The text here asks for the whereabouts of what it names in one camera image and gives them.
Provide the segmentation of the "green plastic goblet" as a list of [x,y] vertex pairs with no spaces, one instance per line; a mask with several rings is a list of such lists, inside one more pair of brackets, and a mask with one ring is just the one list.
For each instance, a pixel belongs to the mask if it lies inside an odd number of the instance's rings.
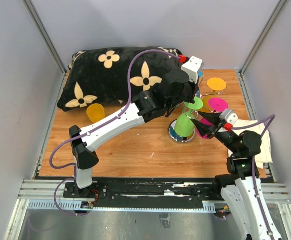
[[199,97],[194,98],[195,103],[184,102],[182,114],[178,117],[175,124],[175,132],[183,138],[191,137],[194,132],[195,125],[192,120],[199,117],[198,111],[203,107],[203,101]]

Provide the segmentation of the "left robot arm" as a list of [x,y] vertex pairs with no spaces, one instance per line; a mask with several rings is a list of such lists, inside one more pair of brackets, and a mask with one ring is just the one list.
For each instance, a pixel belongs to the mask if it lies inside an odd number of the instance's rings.
[[201,71],[187,70],[185,67],[172,70],[161,83],[140,92],[105,119],[83,128],[72,126],[69,135],[76,163],[75,192],[82,198],[92,194],[92,172],[99,163],[96,153],[99,147],[129,129],[169,117],[182,103],[192,104],[201,76]]

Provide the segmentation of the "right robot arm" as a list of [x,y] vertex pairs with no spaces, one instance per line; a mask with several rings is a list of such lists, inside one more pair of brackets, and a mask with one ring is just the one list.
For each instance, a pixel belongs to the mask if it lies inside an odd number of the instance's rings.
[[280,240],[282,235],[273,222],[264,198],[255,157],[261,153],[263,133],[250,129],[263,123],[271,124],[275,115],[256,123],[241,126],[236,134],[238,115],[232,109],[220,113],[198,111],[206,119],[204,124],[192,119],[198,132],[209,139],[216,138],[232,155],[227,158],[228,174],[218,175],[212,184],[212,195],[225,200],[243,240]]

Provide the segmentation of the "magenta plastic goblet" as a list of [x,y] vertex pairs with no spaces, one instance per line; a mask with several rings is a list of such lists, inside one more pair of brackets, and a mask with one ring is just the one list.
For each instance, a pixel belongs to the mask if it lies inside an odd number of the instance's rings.
[[[203,107],[199,111],[208,114],[220,114],[228,107],[229,104],[224,99],[215,96],[206,96],[203,99]],[[202,117],[200,122],[207,126],[214,126],[214,124],[207,120],[205,117]],[[206,134],[203,135],[200,131],[198,131],[197,133],[202,138],[208,139],[208,136]]]

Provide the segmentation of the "blue plastic goblet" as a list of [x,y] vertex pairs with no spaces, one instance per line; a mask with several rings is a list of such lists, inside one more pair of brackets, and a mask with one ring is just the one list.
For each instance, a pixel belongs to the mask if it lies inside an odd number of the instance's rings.
[[201,78],[203,75],[204,75],[204,73],[203,73],[203,71],[201,70],[201,71],[199,72],[199,77]]

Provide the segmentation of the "yellow plastic goblet front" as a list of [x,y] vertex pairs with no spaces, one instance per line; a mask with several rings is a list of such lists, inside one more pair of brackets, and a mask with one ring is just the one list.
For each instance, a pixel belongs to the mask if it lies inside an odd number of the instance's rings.
[[203,107],[200,109],[201,112],[212,113],[216,110],[211,106],[212,100],[218,100],[220,95],[227,88],[227,83],[218,77],[213,77],[207,80],[207,86],[210,88],[210,92],[201,95]]

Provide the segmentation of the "yellow plastic goblet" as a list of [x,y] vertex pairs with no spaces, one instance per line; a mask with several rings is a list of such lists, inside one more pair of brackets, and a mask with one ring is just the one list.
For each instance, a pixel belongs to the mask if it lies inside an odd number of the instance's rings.
[[86,114],[92,123],[97,123],[106,118],[105,108],[99,103],[90,105]]
[[227,88],[227,83],[218,77],[213,77],[207,80],[207,86],[210,88],[210,92],[201,95],[203,107],[200,109],[201,112],[212,113],[216,110],[211,106],[212,100],[218,100],[220,95]]

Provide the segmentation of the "chrome wine glass rack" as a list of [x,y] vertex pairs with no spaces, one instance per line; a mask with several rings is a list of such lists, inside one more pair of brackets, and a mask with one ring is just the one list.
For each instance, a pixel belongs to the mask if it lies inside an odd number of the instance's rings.
[[184,103],[180,116],[169,126],[170,137],[178,143],[191,142],[196,136],[196,127],[192,119],[199,118],[199,112],[216,113],[228,107],[228,104],[218,95],[222,94],[227,87],[227,83],[218,77],[207,80],[207,86],[212,90],[211,93],[201,94],[198,90],[194,97],[194,103]]

